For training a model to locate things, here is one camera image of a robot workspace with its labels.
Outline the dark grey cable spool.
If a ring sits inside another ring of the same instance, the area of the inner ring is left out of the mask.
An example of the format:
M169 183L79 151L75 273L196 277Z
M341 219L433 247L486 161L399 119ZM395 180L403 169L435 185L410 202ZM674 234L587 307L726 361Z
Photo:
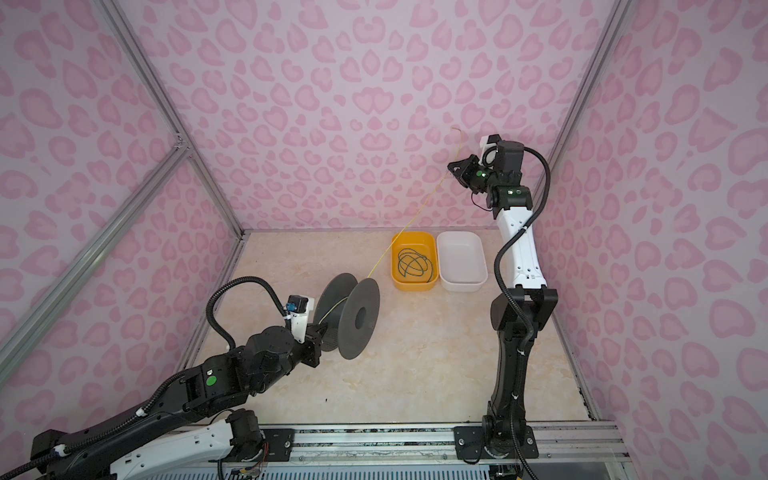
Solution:
M338 351L353 360L368 346L378 319L381 295L373 278L358 281L341 273L325 287L316 304L313 325L325 326L323 352Z

